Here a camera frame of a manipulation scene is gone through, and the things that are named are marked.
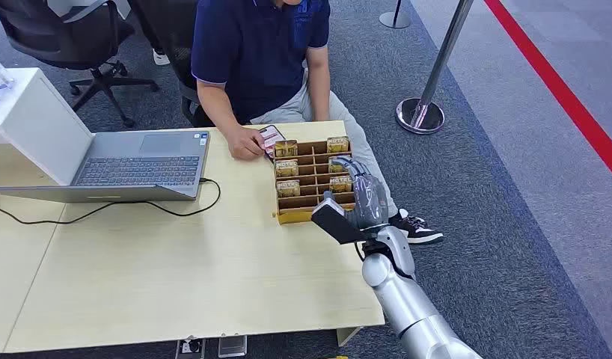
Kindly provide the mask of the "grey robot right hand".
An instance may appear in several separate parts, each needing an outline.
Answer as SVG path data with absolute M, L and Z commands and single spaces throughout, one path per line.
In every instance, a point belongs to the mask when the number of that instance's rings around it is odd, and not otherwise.
M 333 156 L 331 163 L 347 169 L 352 181 L 355 207 L 346 216 L 359 230 L 382 227 L 388 223 L 388 202 L 382 182 L 368 167 L 349 156 Z

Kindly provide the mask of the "person's right hand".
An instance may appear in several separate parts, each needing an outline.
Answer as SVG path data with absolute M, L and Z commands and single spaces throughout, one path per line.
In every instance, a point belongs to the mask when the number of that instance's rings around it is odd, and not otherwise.
M 263 137 L 256 129 L 236 125 L 224 133 L 230 154 L 235 159 L 250 161 L 263 156 L 266 151 Z

